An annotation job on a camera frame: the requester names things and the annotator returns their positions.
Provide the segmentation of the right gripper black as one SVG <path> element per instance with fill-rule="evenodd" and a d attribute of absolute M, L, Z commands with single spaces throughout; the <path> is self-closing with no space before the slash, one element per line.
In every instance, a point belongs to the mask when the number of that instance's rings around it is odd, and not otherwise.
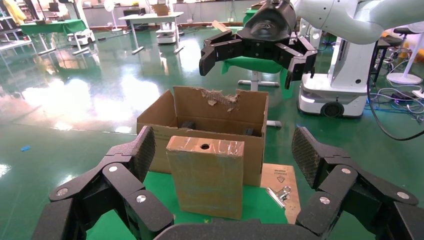
<path fill-rule="evenodd" d="M 273 60 L 287 70 L 286 90 L 292 82 L 301 81 L 305 74 L 313 77 L 318 50 L 303 36 L 290 41 L 296 19 L 289 0 L 281 0 L 278 4 L 267 0 L 244 25 L 243 39 L 227 30 L 203 41 L 199 74 L 206 76 L 216 62 L 241 56 L 272 59 L 275 53 Z"/>

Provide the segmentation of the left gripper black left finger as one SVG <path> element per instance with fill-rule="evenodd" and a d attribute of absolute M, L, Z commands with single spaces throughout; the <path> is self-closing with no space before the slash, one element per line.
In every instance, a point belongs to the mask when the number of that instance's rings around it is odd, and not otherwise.
<path fill-rule="evenodd" d="M 113 146 L 97 166 L 49 194 L 32 238 L 84 240 L 102 215 L 114 211 L 138 240 L 152 240 L 174 224 L 168 208 L 144 185 L 156 150 L 154 130 Z"/>

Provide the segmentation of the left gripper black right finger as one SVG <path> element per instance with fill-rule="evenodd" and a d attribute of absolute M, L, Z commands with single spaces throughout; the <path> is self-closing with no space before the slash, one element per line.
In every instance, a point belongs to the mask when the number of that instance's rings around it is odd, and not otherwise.
<path fill-rule="evenodd" d="M 378 240 L 421 240 L 424 210 L 418 199 L 358 166 L 341 148 L 319 142 L 305 127 L 295 129 L 292 156 L 314 194 L 296 225 L 325 240 L 342 213 L 353 215 Z"/>

